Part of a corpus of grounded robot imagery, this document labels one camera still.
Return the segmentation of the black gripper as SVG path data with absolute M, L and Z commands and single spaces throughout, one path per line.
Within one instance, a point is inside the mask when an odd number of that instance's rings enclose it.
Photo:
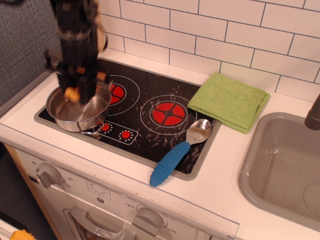
M 60 50 L 47 48 L 44 51 L 47 68 L 57 72 L 59 86 L 64 94 L 67 88 L 75 88 L 76 68 L 93 68 L 106 71 L 108 68 L 98 63 L 97 34 L 82 39 L 60 39 Z M 93 77 L 81 76 L 78 80 L 80 103 L 87 104 L 96 94 L 96 82 Z

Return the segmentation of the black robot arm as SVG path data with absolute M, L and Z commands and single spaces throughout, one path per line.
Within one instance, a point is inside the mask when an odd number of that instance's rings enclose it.
M 97 83 L 109 82 L 108 70 L 98 69 L 98 54 L 108 46 L 97 0 L 52 0 L 60 49 L 44 51 L 47 68 L 57 72 L 65 98 L 86 104 Z

